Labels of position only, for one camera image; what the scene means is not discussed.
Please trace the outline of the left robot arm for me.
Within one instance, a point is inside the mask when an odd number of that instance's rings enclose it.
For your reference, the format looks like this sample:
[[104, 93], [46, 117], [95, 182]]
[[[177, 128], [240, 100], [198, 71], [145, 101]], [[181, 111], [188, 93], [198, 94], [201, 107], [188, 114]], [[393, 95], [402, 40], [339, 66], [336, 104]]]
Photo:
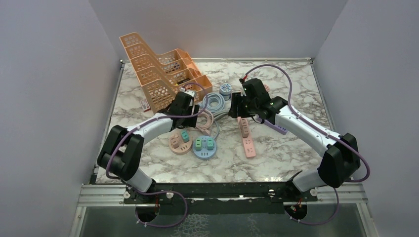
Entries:
[[194, 95], [192, 90], [177, 93], [166, 108], [132, 128], [113, 126], [97, 158], [98, 166], [136, 188], [142, 202], [151, 202], [155, 198], [153, 179], [139, 167], [143, 146], [176, 128], [194, 127], [200, 108], [194, 104]]

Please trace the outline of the teal blue usb charger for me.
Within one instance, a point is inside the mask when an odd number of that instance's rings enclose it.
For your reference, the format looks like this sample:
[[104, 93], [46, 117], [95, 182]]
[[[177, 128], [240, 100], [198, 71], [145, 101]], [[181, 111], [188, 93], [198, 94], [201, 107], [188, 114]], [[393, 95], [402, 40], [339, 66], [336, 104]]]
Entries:
[[181, 138], [182, 138], [182, 141], [184, 142], [184, 143], [187, 143], [187, 142], [189, 142], [190, 141], [190, 138], [189, 138], [189, 135], [188, 135], [188, 133], [187, 133], [187, 131], [182, 131], [181, 133], [180, 133], [180, 135], [181, 135]]

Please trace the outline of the green usb charger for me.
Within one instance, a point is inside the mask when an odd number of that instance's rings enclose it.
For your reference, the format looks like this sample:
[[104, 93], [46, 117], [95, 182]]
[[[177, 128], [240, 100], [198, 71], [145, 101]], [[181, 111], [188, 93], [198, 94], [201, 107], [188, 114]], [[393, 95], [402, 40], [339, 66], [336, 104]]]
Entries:
[[196, 151], [202, 150], [202, 140], [200, 138], [196, 139], [194, 147]]

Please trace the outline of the brown pink usb charger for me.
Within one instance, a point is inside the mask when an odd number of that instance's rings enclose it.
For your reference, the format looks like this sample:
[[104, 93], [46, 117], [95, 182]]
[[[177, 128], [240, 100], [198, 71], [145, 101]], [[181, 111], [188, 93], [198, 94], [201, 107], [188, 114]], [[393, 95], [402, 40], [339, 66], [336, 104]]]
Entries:
[[239, 128], [240, 128], [240, 131], [241, 131], [241, 136], [243, 138], [248, 138], [248, 136], [250, 134], [250, 129], [249, 129], [248, 120], [246, 118], [240, 118], [239, 119]]

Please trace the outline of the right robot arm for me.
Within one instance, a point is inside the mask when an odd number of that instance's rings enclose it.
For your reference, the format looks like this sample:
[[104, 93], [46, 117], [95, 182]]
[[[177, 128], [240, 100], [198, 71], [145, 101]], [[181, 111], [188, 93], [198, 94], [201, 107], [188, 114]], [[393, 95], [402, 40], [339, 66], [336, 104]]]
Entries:
[[270, 97], [259, 79], [242, 83], [242, 92], [231, 94], [228, 115], [232, 118], [258, 116], [264, 122], [280, 126], [308, 144], [322, 157], [318, 167], [301, 171], [287, 181], [286, 197], [297, 201], [305, 191], [315, 187], [338, 188], [361, 166], [356, 138], [350, 133], [341, 136], [297, 112], [282, 97]]

